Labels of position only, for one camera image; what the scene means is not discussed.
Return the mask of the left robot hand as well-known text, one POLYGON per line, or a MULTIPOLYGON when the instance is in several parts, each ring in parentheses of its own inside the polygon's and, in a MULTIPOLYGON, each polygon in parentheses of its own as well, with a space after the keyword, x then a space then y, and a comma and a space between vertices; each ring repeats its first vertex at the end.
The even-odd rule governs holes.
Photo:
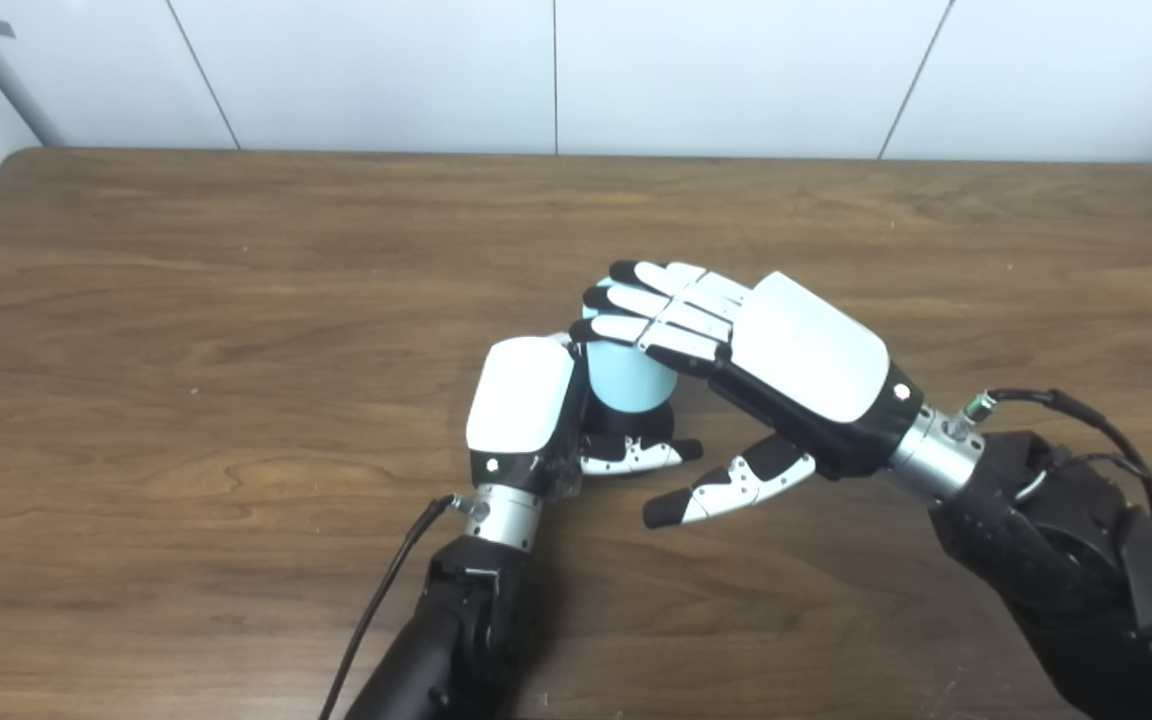
POLYGON ((566 333, 490 347, 467 419, 472 486, 544 502, 576 497, 590 477, 641 477, 704 455, 676 435, 676 373, 566 333))

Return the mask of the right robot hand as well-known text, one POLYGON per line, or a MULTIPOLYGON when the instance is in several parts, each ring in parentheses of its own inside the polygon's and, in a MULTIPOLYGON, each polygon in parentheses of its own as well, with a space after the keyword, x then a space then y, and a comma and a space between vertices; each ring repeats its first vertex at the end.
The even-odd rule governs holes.
POLYGON ((617 262, 589 287, 573 338, 639 353, 708 389, 771 434, 690 486, 644 505, 647 528, 745 509, 820 473, 890 465, 923 393, 882 338, 781 272, 753 287, 685 263, 617 262))

